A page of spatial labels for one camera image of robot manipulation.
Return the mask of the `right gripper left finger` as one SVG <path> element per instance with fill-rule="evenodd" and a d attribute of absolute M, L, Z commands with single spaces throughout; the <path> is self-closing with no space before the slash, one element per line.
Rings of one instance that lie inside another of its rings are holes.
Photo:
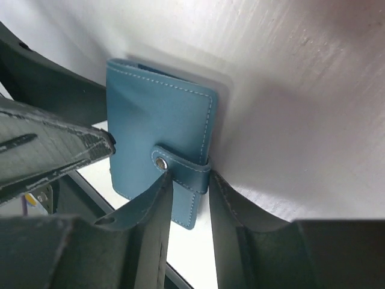
<path fill-rule="evenodd" d="M 173 181 L 94 223 L 76 215 L 3 217 L 2 288 L 162 288 Z"/>

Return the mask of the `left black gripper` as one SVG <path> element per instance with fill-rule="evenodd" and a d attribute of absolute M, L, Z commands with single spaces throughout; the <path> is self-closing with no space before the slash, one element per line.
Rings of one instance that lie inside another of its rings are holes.
<path fill-rule="evenodd" d="M 106 88 L 31 50 L 4 24 L 1 83 L 15 100 L 1 99 L 2 203 L 115 153 L 110 133 L 83 126 L 106 121 Z"/>

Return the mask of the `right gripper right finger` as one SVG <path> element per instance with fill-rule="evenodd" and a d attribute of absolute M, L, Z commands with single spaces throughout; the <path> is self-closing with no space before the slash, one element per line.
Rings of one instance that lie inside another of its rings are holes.
<path fill-rule="evenodd" d="M 209 205 L 219 288 L 383 288 L 384 222 L 287 222 L 211 172 Z"/>

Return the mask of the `blue leather card holder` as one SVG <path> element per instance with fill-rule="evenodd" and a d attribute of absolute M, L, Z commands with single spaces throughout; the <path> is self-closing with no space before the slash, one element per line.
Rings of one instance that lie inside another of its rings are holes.
<path fill-rule="evenodd" d="M 112 186 L 131 200 L 164 172 L 173 177 L 171 218 L 195 226 L 208 190 L 209 148 L 218 105 L 216 91 L 124 59 L 106 64 Z"/>

